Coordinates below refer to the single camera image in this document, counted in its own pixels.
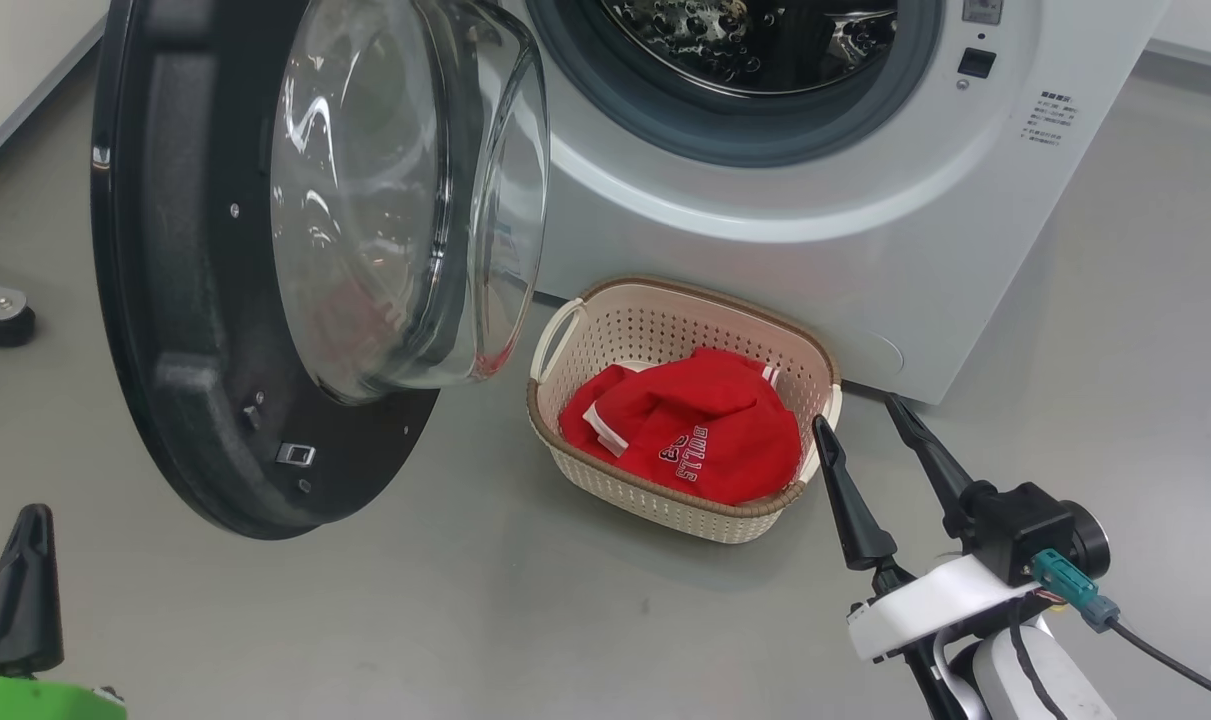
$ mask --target basket handle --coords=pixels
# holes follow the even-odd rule
[[[544,328],[543,335],[538,338],[538,345],[533,349],[533,364],[529,365],[529,378],[533,382],[545,384],[551,369],[556,367],[556,361],[559,361],[561,352],[566,351],[566,346],[569,342],[569,336],[574,334],[574,329],[578,328],[578,323],[587,315],[586,303],[582,301],[581,296],[576,296],[556,310],[556,313],[547,319],[547,327]],[[559,342],[556,345],[556,350],[547,357],[547,346],[551,345],[551,338],[556,336],[556,332],[559,330],[561,326],[566,323],[566,319],[573,318],[569,328],[566,329],[559,336]]]
[[[844,394],[840,392],[840,386],[832,386],[832,397],[823,405],[823,417],[828,419],[828,425],[837,427],[837,420],[840,419],[840,407],[844,404]],[[815,476],[819,471],[819,454],[817,448],[814,453],[805,456],[805,465],[800,466],[800,482],[809,483],[810,478]]]

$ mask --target white trim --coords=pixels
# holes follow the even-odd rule
[[[627,442],[622,436],[615,433],[614,428],[606,425],[606,420],[602,420],[601,415],[596,413],[595,402],[589,407],[587,413],[582,414],[582,420],[587,420],[587,425],[596,428],[596,439],[599,439],[601,445],[604,445],[606,450],[613,453],[614,457],[621,457],[627,451]]]

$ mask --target plastic basket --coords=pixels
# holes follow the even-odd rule
[[[803,456],[777,495],[747,505],[710,502],[624,473],[570,447],[559,414],[586,381],[610,364],[633,369],[719,347],[779,368],[777,392],[796,414]],[[691,536],[741,543],[773,528],[819,470],[810,422],[840,415],[840,373],[810,332],[718,292],[660,278],[602,283],[559,307],[538,340],[529,370],[529,421],[570,482],[596,497]]]

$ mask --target basket rim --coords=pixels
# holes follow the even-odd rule
[[[706,290],[706,288],[695,287],[668,278],[655,277],[655,275],[624,275],[624,277],[608,280],[592,286],[590,290],[584,292],[579,299],[587,303],[591,301],[592,296],[597,296],[602,292],[625,284],[649,286],[656,287],[659,290],[683,293],[683,295],[695,296],[698,300],[706,300],[718,305],[724,305],[733,310],[741,311],[741,313],[752,315],[757,319],[764,319],[768,323],[782,327],[784,329],[787,329],[787,332],[797,334],[797,336],[800,336],[802,340],[805,340],[814,346],[816,351],[819,351],[819,355],[821,355],[823,361],[826,361],[826,364],[828,364],[828,374],[832,386],[840,386],[840,369],[838,368],[832,355],[828,355],[823,344],[814,336],[814,333],[809,332],[809,329],[802,327],[802,324],[798,324],[792,319],[782,318],[782,316],[774,313],[771,310],[765,310],[765,307],[759,305],[753,305],[746,300],[737,299],[737,296],[725,295],[723,292]],[[627,473],[627,471],[615,468],[614,465],[609,465],[606,461],[592,457],[582,450],[578,450],[576,447],[569,445],[563,437],[556,434],[543,419],[543,415],[538,413],[538,388],[540,387],[540,384],[538,384],[535,379],[529,379],[529,384],[526,390],[526,404],[529,411],[529,421],[533,424],[533,428],[535,428],[541,436],[543,440],[546,442],[547,445],[555,447],[556,450],[559,450],[574,460],[587,465],[589,468],[604,473],[615,480],[627,483],[630,486],[642,489],[642,491],[652,493],[652,495],[664,497],[665,500],[672,502],[679,502],[681,505],[693,507],[694,509],[714,512],[717,515],[724,515],[725,518],[734,519],[764,518],[764,515],[773,515],[775,512],[782,511],[784,507],[796,502],[796,500],[800,497],[800,494],[805,491],[805,483],[792,480],[769,502],[739,506],[713,502],[701,497],[685,495],[685,493],[676,491],[672,488],[660,486],[660,484],[656,484],[655,482],[639,476],[633,476],[632,473]]]

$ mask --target button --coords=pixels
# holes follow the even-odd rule
[[[285,465],[298,465],[299,468],[311,468],[312,460],[316,459],[316,448],[308,445],[294,445],[294,443],[281,443],[276,451],[276,461]]]
[[[965,54],[962,56],[962,67],[957,68],[955,71],[960,73],[963,76],[988,77],[995,61],[995,53],[988,53],[986,50],[966,47]]]

